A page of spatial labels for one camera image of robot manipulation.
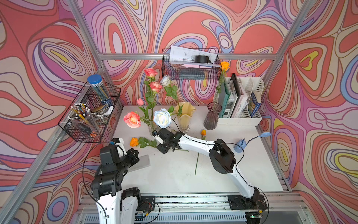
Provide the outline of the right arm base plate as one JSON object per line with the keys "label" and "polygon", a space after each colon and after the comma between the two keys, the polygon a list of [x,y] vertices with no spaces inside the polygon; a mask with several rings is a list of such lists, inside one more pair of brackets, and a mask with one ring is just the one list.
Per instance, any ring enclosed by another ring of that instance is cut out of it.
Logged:
{"label": "right arm base plate", "polygon": [[251,198],[241,195],[228,195],[228,203],[231,210],[262,210],[268,209],[265,197],[259,193],[254,193]]}

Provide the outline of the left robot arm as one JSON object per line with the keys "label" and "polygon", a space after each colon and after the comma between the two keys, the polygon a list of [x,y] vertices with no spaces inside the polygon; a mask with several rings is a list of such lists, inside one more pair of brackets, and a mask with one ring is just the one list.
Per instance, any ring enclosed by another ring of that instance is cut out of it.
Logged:
{"label": "left robot arm", "polygon": [[101,164],[91,184],[101,224],[135,223],[136,210],[141,202],[137,187],[122,189],[128,169],[139,162],[139,152],[131,148],[120,156],[119,148],[108,145],[100,150]]}

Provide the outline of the white papers in basket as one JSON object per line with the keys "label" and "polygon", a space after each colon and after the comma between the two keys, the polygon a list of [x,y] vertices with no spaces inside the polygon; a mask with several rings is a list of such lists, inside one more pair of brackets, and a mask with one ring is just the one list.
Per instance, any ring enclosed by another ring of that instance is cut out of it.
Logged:
{"label": "white papers in basket", "polygon": [[[206,55],[210,56],[210,61],[212,63],[195,63],[194,57],[196,55]],[[216,62],[218,54],[210,53],[202,50],[188,49],[178,46],[171,46],[169,62],[171,64],[182,64],[182,65],[194,65],[194,66],[204,66],[204,67],[217,67],[221,68],[220,62]]]}

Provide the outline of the teal green folder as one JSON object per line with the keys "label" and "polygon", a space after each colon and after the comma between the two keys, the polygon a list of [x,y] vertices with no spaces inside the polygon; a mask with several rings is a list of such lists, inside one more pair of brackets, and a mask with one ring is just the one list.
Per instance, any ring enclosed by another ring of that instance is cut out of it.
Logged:
{"label": "teal green folder", "polygon": [[219,117],[223,118],[228,100],[231,95],[231,90],[227,81],[227,78],[224,78],[224,82],[221,84],[221,92],[219,94],[218,103],[221,105],[222,110],[219,112]]}

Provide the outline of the white rose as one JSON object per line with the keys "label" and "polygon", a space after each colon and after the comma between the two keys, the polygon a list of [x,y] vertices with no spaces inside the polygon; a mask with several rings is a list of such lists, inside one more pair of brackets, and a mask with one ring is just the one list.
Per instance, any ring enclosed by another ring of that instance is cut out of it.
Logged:
{"label": "white rose", "polygon": [[167,97],[171,97],[178,102],[178,88],[175,84],[172,83],[168,75],[165,75],[161,79],[159,86],[161,87],[161,91],[164,92]]}
{"label": "white rose", "polygon": [[179,112],[174,111],[173,107],[169,109],[161,108],[154,112],[153,122],[160,128],[164,129],[171,125],[175,118],[182,115],[181,110]]}

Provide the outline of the small pink rosebud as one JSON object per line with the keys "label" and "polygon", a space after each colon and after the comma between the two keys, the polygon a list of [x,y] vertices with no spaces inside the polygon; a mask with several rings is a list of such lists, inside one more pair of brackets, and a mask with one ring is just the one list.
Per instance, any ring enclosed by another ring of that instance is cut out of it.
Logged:
{"label": "small pink rosebud", "polygon": [[148,108],[144,106],[144,101],[142,99],[137,100],[139,109],[144,113],[145,116],[148,116]]}

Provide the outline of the yellow ruffled vase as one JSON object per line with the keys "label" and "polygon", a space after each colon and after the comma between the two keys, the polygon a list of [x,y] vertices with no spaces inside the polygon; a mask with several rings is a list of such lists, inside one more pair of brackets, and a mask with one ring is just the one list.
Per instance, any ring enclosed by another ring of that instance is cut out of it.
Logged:
{"label": "yellow ruffled vase", "polygon": [[190,130],[189,123],[196,108],[190,102],[179,102],[175,106],[174,111],[178,115],[182,132],[187,133]]}

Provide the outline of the orange rose tall stem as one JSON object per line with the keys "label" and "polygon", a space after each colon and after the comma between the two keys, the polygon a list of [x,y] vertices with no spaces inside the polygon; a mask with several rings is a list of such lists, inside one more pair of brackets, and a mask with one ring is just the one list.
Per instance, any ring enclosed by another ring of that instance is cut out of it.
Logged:
{"label": "orange rose tall stem", "polygon": [[229,64],[229,62],[222,61],[220,63],[220,66],[222,68],[222,71],[221,71],[221,75],[219,77],[218,85],[216,87],[216,93],[218,93],[218,94],[221,93],[221,87],[222,87],[222,84],[225,82],[226,72],[230,69],[230,64]]}

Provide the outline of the cup of pencils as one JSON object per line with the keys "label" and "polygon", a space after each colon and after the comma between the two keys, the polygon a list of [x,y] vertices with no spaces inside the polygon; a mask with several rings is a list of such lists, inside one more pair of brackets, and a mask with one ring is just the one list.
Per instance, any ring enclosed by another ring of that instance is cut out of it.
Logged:
{"label": "cup of pencils", "polygon": [[74,103],[70,107],[68,119],[74,127],[89,135],[98,134],[100,131],[90,108],[85,103]]}

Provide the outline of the clear glass vase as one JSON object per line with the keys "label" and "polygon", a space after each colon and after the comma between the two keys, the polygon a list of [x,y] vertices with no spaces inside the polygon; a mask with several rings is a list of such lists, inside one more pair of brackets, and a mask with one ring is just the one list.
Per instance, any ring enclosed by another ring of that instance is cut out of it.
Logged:
{"label": "clear glass vase", "polygon": [[149,133],[151,136],[156,136],[157,132],[158,132],[158,126],[156,123],[151,122],[148,126],[149,129]]}

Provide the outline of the white plastic book organizer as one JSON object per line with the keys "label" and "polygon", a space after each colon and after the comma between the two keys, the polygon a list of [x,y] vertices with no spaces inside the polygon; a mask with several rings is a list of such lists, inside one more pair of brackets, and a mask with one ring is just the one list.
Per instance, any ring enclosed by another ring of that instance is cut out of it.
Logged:
{"label": "white plastic book organizer", "polygon": [[219,113],[219,126],[257,126],[262,120],[260,100],[264,91],[264,81],[260,77],[238,77],[241,94],[236,97],[233,79],[226,78],[219,94],[219,103],[223,106]]}

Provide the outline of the small orange tulip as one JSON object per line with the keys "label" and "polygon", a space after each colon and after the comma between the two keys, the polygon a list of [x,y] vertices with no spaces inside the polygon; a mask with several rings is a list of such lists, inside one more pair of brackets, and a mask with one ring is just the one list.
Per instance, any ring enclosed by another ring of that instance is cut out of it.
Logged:
{"label": "small orange tulip", "polygon": [[[201,140],[205,140],[206,139],[206,130],[205,129],[203,129],[202,131],[201,131]],[[199,153],[197,154],[197,160],[196,160],[196,165],[195,165],[195,172],[194,172],[194,174],[196,175],[196,173],[197,173],[197,168],[198,168],[198,162],[199,162]]]}

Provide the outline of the black white magazine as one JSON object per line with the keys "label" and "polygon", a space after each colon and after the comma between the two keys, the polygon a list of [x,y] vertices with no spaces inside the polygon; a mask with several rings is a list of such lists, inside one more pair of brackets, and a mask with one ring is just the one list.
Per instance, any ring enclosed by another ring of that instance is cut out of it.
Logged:
{"label": "black white magazine", "polygon": [[228,98],[227,105],[225,108],[224,118],[231,117],[233,109],[235,108],[235,105],[237,102],[237,98],[238,98],[235,84],[232,80],[230,80],[228,86],[229,86],[230,96]]}

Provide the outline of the black tape roll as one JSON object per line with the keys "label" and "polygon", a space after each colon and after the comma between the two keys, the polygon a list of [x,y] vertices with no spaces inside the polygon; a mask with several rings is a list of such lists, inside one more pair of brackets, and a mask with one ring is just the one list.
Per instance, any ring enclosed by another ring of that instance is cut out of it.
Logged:
{"label": "black tape roll", "polygon": [[206,55],[196,55],[194,57],[194,62],[195,63],[212,63],[210,61],[210,56],[206,56]]}

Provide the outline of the pink rose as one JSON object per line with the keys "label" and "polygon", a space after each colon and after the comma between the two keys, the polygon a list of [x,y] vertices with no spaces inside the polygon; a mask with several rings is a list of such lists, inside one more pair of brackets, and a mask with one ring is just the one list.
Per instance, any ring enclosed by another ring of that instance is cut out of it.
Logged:
{"label": "pink rose", "polygon": [[155,77],[158,74],[154,68],[146,68],[144,69],[145,75],[149,81],[149,83],[155,81]]}
{"label": "pink rose", "polygon": [[155,103],[156,95],[160,92],[160,90],[162,88],[163,88],[163,86],[159,82],[151,82],[150,83],[151,95],[148,100],[150,101],[150,106],[151,106],[151,119],[153,119],[153,117],[154,117],[153,109],[156,105],[156,103]]}
{"label": "pink rose", "polygon": [[129,126],[130,128],[139,128],[141,127],[142,123],[149,125],[150,120],[146,117],[140,117],[138,113],[136,112],[129,112],[124,116],[124,122]]}

